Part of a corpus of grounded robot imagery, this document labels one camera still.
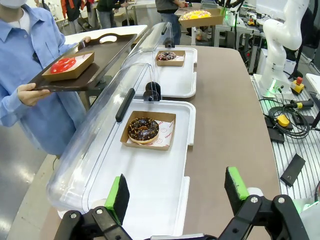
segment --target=shirt collar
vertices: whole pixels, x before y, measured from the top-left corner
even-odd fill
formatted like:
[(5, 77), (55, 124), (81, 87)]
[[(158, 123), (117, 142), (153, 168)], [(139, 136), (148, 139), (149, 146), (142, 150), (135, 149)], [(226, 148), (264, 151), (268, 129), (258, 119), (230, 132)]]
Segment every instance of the shirt collar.
[[(30, 29), (33, 25), (35, 25), (38, 21), (44, 22), (44, 18), (38, 13), (38, 11), (34, 11), (31, 7), (24, 4), (22, 8), (29, 14), (30, 17)], [(0, 19), (0, 39), (5, 42), (7, 40), (7, 37), (10, 33), (10, 31), (13, 29), (13, 27)]]

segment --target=white undershirt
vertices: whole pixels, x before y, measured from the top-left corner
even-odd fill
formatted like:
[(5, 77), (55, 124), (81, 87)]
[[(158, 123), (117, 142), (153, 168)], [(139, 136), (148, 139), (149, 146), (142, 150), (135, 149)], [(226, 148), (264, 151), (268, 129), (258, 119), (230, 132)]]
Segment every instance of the white undershirt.
[(29, 13), (27, 13), (24, 9), (23, 16), (20, 18), (19, 21), (9, 22), (9, 24), (18, 29), (24, 29), (30, 35), (30, 17)]

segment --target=person's right hand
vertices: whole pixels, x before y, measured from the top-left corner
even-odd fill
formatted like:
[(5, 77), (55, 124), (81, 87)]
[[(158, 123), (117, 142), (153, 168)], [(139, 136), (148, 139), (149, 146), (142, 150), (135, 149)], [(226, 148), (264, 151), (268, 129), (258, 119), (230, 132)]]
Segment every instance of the person's right hand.
[(49, 90), (34, 90), (36, 87), (35, 83), (29, 83), (25, 85), (20, 85), (17, 88), (17, 95), (19, 100), (27, 106), (34, 106), (37, 104), (37, 102), (41, 99), (46, 98), (51, 94)]
[(126, 1), (122, 4), (120, 4), (122, 8), (126, 8), (129, 6), (129, 3), (127, 3)]
[(180, 1), (179, 2), (179, 8), (183, 9), (185, 7), (185, 1)]

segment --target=brown serving tray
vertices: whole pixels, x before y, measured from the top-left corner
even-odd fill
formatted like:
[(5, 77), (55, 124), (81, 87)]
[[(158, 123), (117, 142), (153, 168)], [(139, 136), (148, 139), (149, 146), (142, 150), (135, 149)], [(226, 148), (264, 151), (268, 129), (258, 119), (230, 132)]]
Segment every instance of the brown serving tray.
[[(107, 36), (115, 36), (116, 41), (107, 41), (100, 43), (100, 39)], [(99, 38), (92, 39), (85, 47), (77, 51), (77, 53), (94, 51), (93, 63), (76, 79), (47, 81), (42, 74), (61, 58), (70, 55), (72, 49), (54, 60), (49, 66), (42, 70), (29, 83), (35, 83), (34, 90), (48, 89), (51, 92), (76, 92), (88, 91), (94, 88), (99, 80), (107, 73), (112, 64), (117, 60), (117, 56), (122, 54), (136, 39), (136, 34), (118, 35), (115, 33), (107, 33)]]

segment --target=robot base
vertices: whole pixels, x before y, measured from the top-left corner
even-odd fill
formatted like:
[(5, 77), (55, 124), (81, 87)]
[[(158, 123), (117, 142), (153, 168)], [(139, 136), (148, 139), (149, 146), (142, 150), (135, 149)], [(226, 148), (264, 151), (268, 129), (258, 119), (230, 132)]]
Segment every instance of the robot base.
[(281, 94), (280, 92), (274, 92), (274, 91), (270, 91), (269, 89), (264, 88), (261, 83), (262, 75), (253, 74), (253, 77), (254, 77), (256, 85), (257, 85), (257, 90), (261, 96), (263, 96), (265, 98), (276, 98), (276, 99), (281, 99), (281, 100), (282, 100), (282, 98), (284, 98), (285, 100), (294, 100), (295, 99), (295, 96), (292, 93), (290, 86), (285, 87), (282, 90), (282, 94)]

